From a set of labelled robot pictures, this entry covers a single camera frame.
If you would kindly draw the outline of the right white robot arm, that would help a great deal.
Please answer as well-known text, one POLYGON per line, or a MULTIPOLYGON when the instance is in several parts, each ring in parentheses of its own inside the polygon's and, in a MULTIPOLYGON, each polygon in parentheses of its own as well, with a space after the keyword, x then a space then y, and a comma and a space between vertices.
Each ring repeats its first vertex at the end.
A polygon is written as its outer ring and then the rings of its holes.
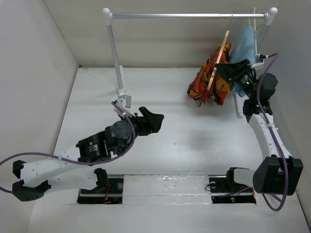
POLYGON ((228 84, 236 85, 248 97, 243 104, 243 114, 256 135, 263 156, 252 176, 255 191, 293 195, 303 163, 285 148, 274 124, 269 99, 275 93, 277 78, 271 73, 257 77, 247 59, 233 64, 216 64, 215 67, 228 84))

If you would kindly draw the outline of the wooden clothes hanger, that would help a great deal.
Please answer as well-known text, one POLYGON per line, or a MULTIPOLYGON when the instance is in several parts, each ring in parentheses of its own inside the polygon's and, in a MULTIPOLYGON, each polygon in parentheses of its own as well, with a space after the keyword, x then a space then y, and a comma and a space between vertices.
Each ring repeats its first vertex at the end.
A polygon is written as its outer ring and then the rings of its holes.
POLYGON ((216 61, 216 64, 228 64, 229 59, 229 52, 231 49, 231 44, 228 43, 228 37, 229 37, 230 29, 227 29, 223 38, 223 41, 220 45, 220 52, 216 61))

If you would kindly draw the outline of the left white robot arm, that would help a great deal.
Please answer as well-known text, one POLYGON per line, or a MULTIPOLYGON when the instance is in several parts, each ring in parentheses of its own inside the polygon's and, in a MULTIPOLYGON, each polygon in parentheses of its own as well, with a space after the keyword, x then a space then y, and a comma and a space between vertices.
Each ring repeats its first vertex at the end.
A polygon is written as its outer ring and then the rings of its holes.
POLYGON ((27 163, 13 162, 12 172, 19 181, 12 184, 12 194, 20 201, 33 201, 46 193, 68 189, 87 189, 97 193, 109 187, 108 174, 99 165, 111 163, 123 157, 139 136, 148 136, 161 129, 163 114, 150 112, 140 107, 141 116, 124 107, 112 105, 120 120, 96 133, 80 140, 74 147, 60 155, 38 153, 44 160, 27 163), (97 166, 86 175, 73 175, 70 171, 97 166))

